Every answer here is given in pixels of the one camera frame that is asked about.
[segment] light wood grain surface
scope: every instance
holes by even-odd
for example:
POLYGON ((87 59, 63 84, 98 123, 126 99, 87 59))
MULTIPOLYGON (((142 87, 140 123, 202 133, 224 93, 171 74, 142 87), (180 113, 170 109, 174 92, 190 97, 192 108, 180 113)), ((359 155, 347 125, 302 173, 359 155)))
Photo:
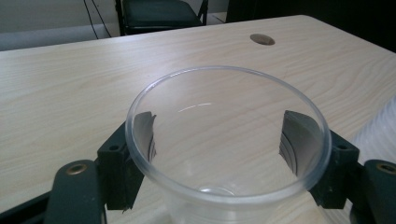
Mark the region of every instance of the light wood grain surface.
MULTIPOLYGON (((350 139, 396 94, 396 55, 306 16, 238 22, 0 52, 0 212, 51 188, 70 161, 93 160, 150 82, 179 69, 232 65, 278 77, 307 95, 350 139), (265 34, 263 46, 249 39, 265 34)), ((145 180, 134 210, 109 223, 169 223, 145 180)), ((326 223, 308 194, 270 223, 326 223)))

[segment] clear plastic cup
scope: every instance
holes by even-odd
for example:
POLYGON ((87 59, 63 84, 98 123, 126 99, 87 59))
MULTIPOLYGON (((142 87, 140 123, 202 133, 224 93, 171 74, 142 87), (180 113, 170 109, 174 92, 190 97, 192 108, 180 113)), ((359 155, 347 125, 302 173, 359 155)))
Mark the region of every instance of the clear plastic cup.
POLYGON ((231 66, 186 69, 147 86, 130 108, 126 138, 173 222, 189 224, 264 223, 317 183, 331 144, 326 121, 301 92, 231 66), (298 177, 279 154, 286 110, 318 124, 319 144, 298 177))

